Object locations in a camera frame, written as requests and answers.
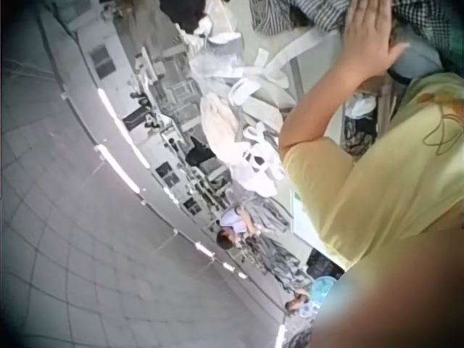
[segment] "plaid shirt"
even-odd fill
[[[350,0],[249,0],[253,29],[271,36],[294,28],[290,6],[299,8],[323,31],[343,30]],[[393,15],[412,25],[435,49],[447,51],[452,40],[452,23],[442,0],[393,0]]]
[[[350,0],[289,0],[309,20],[324,31],[342,29]],[[436,49],[448,50],[452,25],[442,0],[394,0],[396,20],[412,25],[414,31],[426,38]]]

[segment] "white bag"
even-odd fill
[[[237,166],[231,168],[232,179],[246,190],[258,193],[263,197],[277,194],[274,180],[281,180],[285,173],[277,151],[264,138],[265,126],[258,123],[256,128],[248,127],[244,130],[244,137],[256,141],[251,146]]]

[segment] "black object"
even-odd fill
[[[147,112],[146,107],[139,107],[136,111],[123,118],[124,125],[129,132],[146,121]]]
[[[193,34],[199,21],[204,17],[206,0],[160,0],[159,8],[171,22],[179,24],[182,30]]]
[[[174,149],[175,152],[179,152],[179,148],[173,138],[169,139],[169,144],[171,144],[171,147]]]
[[[215,153],[204,144],[200,143],[193,136],[190,137],[191,142],[194,144],[194,148],[186,155],[186,162],[191,167],[198,167],[203,162],[216,157]]]
[[[330,261],[316,249],[312,249],[306,265],[306,273],[314,279],[322,276],[330,276],[334,277],[336,280],[339,280],[340,277],[344,274],[344,271],[340,266]]]

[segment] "hand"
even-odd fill
[[[391,0],[352,0],[339,67],[358,85],[383,75],[409,46],[399,43],[390,48],[391,31]]]

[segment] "checkered fabric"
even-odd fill
[[[342,29],[350,0],[289,0],[308,19],[324,31]],[[412,25],[438,50],[448,50],[452,25],[441,0],[394,0],[393,15],[400,22]]]

